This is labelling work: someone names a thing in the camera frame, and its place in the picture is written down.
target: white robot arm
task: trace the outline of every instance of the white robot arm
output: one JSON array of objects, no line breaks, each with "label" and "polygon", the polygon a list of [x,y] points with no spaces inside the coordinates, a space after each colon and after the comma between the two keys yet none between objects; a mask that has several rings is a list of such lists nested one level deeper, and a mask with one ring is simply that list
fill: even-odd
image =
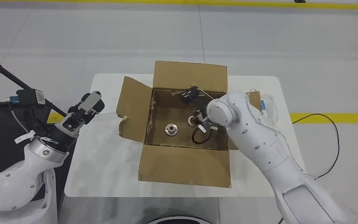
[{"label": "white robot arm", "polygon": [[[0,173],[0,223],[56,223],[55,172],[77,140],[79,130],[104,108],[101,93],[85,94],[81,102],[69,109],[67,116],[56,123],[44,137],[35,136],[24,147],[25,160]],[[35,132],[15,140],[33,137]],[[45,184],[41,203],[31,200]]]},{"label": "white robot arm", "polygon": [[288,224],[345,223],[345,216],[326,190],[290,158],[280,132],[266,124],[244,92],[230,92],[209,102],[208,118],[225,126],[229,138],[271,184]]}]

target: floor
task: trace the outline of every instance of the floor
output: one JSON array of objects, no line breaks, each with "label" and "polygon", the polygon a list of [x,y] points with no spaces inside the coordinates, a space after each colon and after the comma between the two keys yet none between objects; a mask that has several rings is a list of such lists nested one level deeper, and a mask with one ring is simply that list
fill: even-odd
[{"label": "floor", "polygon": [[[156,60],[223,64],[279,78],[292,113],[356,113],[358,12],[134,4],[0,3],[0,62],[63,110],[97,73],[152,73]],[[0,98],[15,94],[0,76]],[[358,224],[356,124],[319,179]],[[296,124],[309,173],[335,159],[330,124]],[[65,198],[59,223],[144,223],[165,214],[212,223],[277,223],[273,198]]]}]

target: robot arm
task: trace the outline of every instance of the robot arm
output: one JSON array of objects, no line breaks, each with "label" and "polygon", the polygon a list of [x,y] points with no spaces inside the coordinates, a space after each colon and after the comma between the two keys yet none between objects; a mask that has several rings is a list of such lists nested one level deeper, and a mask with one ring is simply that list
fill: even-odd
[{"label": "robot arm", "polygon": [[[104,108],[100,92],[82,97],[81,102],[69,109],[69,113],[49,132],[35,136],[24,147],[25,160],[0,173],[0,212],[15,212],[27,205],[48,178],[53,179],[52,168],[59,167],[69,154],[70,146],[77,140],[79,130],[88,124]],[[34,135],[17,138],[22,141]]]},{"label": "robot arm", "polygon": [[209,119],[225,126],[229,138],[266,177],[288,224],[344,223],[345,217],[326,190],[289,157],[280,132],[267,125],[244,92],[209,102]]}]

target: black rod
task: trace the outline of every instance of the black rod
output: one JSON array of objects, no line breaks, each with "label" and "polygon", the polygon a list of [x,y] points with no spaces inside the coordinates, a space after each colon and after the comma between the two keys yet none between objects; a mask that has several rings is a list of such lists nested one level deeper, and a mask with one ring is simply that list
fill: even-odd
[{"label": "black rod", "polygon": [[[15,84],[17,84],[18,86],[20,86],[23,89],[31,88],[30,86],[28,86],[27,84],[22,82],[20,79],[18,79],[16,76],[14,76],[11,72],[6,70],[1,65],[0,65],[0,73],[3,74],[5,77],[7,77],[9,80],[13,81]],[[46,98],[45,98],[45,102],[46,102],[46,105],[50,106],[52,109],[54,109],[60,115],[62,115],[62,116],[67,115],[65,112],[63,112],[60,108],[55,106],[52,102],[48,101]]]}]

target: gray cable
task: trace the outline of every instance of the gray cable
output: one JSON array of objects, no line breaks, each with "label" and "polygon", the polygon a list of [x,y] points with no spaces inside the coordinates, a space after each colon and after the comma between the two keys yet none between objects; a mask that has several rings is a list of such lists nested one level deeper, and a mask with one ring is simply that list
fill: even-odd
[{"label": "gray cable", "polygon": [[18,124],[21,126],[21,128],[23,128],[26,131],[26,133],[29,133],[29,131],[25,128],[25,126],[23,126],[22,123],[18,120],[18,118],[13,110],[11,110],[11,114],[13,115],[15,120],[18,122]]}]

